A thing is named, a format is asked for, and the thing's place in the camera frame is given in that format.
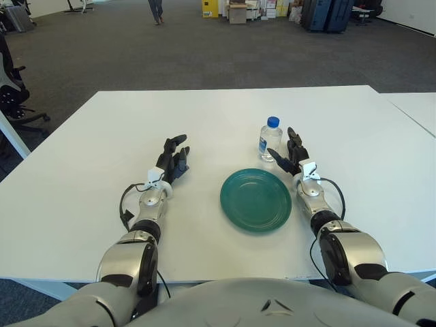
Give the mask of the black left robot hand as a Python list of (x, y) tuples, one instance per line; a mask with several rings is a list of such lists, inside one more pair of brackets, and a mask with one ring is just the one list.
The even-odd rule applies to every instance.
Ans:
[(172, 184), (175, 179), (180, 178), (189, 169), (187, 156), (190, 148), (186, 146), (179, 152), (176, 151), (177, 146), (186, 141), (186, 139), (186, 134), (168, 138), (163, 146), (163, 153), (157, 160), (156, 166), (163, 170), (161, 179), (169, 184)]

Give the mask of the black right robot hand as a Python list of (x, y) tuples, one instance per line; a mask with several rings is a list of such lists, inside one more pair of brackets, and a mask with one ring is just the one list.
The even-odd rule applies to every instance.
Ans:
[(287, 134), (289, 137), (287, 141), (288, 158), (280, 156), (280, 154), (272, 148), (267, 148), (267, 151), (284, 172), (295, 176), (301, 172), (299, 163), (302, 160), (308, 159), (309, 154), (302, 145), (301, 137), (291, 127), (287, 128)]

